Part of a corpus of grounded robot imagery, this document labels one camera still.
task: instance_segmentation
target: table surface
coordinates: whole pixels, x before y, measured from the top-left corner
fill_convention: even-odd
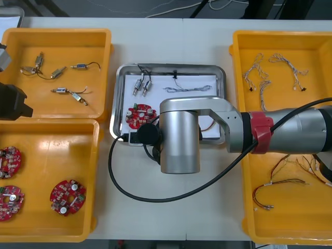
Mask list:
[[[236,30],[332,31],[332,21],[24,18],[22,27],[107,28],[112,32],[109,82],[127,63],[210,64],[227,75],[227,99],[236,106],[232,58],[228,48]],[[112,100],[108,99],[111,109]],[[144,203],[121,194],[109,178],[107,159],[112,142],[108,124],[100,146],[90,239],[249,240],[244,217],[241,167],[200,193],[171,203]],[[141,147],[118,143],[113,166],[118,183],[134,195],[166,198],[193,190],[221,172],[237,154],[224,146],[201,146],[201,172],[167,175]]]

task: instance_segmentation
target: red circuit board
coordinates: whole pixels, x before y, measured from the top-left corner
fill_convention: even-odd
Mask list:
[[[75,214],[84,204],[86,196],[85,187],[75,180],[66,180],[58,183],[52,190],[50,201],[51,208],[57,213],[67,216],[69,213]]]
[[[148,115],[148,109],[152,110],[152,114]],[[156,110],[153,110],[151,106],[144,104],[135,104],[134,108],[128,108],[131,112],[131,117],[126,117],[126,122],[131,129],[137,130],[141,125],[151,122],[156,116]]]
[[[21,167],[21,152],[13,146],[0,149],[0,179],[11,178]]]
[[[22,207],[24,194],[15,186],[0,187],[0,222],[9,220]]]

